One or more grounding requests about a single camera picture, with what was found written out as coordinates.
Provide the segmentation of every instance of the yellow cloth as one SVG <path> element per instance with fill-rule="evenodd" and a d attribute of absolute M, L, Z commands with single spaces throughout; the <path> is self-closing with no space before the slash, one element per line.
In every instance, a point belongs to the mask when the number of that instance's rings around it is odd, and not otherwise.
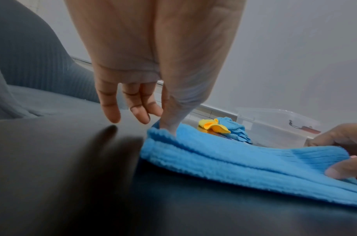
<path fill-rule="evenodd" d="M 211 129 L 216 133 L 221 133 L 221 134 L 230 133 L 228 128 L 226 128 L 222 124 L 218 124 L 218 119 L 201 120 L 201 121 L 199 121 L 199 126 L 202 127 L 203 129 L 206 129 L 206 130 Z"/>

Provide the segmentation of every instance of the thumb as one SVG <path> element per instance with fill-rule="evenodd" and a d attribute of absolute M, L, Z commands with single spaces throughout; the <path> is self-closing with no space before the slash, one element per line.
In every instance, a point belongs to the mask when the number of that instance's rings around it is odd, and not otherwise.
<path fill-rule="evenodd" d="M 338 162 L 330 166 L 325 175 L 334 179 L 345 179 L 357 176 L 357 157 Z"/>
<path fill-rule="evenodd" d="M 160 129 L 167 129 L 175 136 L 181 121 L 183 121 L 194 108 L 195 107 L 182 104 L 170 96 L 164 105 L 163 114 L 160 119 Z"/>

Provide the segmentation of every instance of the dark surface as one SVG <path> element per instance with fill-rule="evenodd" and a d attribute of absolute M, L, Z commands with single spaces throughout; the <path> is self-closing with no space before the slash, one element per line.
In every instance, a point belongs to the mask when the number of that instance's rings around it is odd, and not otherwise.
<path fill-rule="evenodd" d="M 148 126 L 122 119 L 0 122 L 0 235 L 357 235 L 355 208 L 138 163 Z"/>

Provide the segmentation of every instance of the folded cloth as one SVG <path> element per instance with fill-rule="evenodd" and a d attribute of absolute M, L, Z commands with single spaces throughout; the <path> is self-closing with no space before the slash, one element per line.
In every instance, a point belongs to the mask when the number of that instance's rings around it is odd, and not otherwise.
<path fill-rule="evenodd" d="M 241 142 L 252 144 L 252 141 L 248 137 L 246 129 L 243 125 L 238 124 L 229 117 L 218 117 L 215 120 L 218 121 L 219 125 L 225 126 L 230 131 L 230 133 L 223 134 L 224 136 Z"/>
<path fill-rule="evenodd" d="M 222 124 L 218 124 L 218 120 L 200 120 L 199 121 L 199 126 L 202 127 L 205 130 L 213 130 L 216 133 L 230 133 L 228 128 L 226 128 Z"/>
<path fill-rule="evenodd" d="M 199 132 L 181 124 L 177 137 L 156 123 L 141 158 L 165 169 L 223 183 L 357 207 L 357 180 L 324 171 L 349 158 L 341 147 L 270 149 Z"/>

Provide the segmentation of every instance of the fingernail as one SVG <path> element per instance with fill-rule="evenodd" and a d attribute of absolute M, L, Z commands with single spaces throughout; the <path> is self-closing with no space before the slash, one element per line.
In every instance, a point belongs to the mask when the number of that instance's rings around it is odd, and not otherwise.
<path fill-rule="evenodd" d="M 325 170 L 325 175 L 330 178 L 334 178 L 334 179 L 342 178 L 342 175 L 337 170 L 335 170 L 333 168 L 328 168 L 327 170 Z"/>

